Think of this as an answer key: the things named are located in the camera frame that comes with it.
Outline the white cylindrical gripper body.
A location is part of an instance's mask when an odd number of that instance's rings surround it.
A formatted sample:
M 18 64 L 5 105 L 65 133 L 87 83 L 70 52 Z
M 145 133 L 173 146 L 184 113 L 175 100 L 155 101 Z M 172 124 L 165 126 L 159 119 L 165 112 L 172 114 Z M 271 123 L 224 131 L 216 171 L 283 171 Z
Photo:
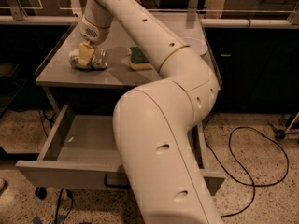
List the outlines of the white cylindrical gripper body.
M 82 36 L 95 45 L 103 43 L 109 34 L 112 14 L 95 0 L 87 0 L 79 26 Z

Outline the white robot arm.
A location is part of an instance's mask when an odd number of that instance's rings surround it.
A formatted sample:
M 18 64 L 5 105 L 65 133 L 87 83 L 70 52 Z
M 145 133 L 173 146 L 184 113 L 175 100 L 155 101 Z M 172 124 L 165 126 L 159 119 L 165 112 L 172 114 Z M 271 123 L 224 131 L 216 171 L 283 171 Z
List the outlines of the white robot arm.
M 222 224 L 188 139 L 216 102 L 214 71 L 135 0 L 95 0 L 161 80 L 126 92 L 113 114 L 117 149 L 146 224 Z

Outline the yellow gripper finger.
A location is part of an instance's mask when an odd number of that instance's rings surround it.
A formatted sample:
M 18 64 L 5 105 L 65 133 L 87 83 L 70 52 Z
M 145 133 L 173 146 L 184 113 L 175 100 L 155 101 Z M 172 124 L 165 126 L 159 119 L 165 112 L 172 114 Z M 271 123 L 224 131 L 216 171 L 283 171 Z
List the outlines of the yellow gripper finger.
M 82 42 L 78 48 L 78 65 L 85 68 L 92 59 L 95 48 L 89 42 Z

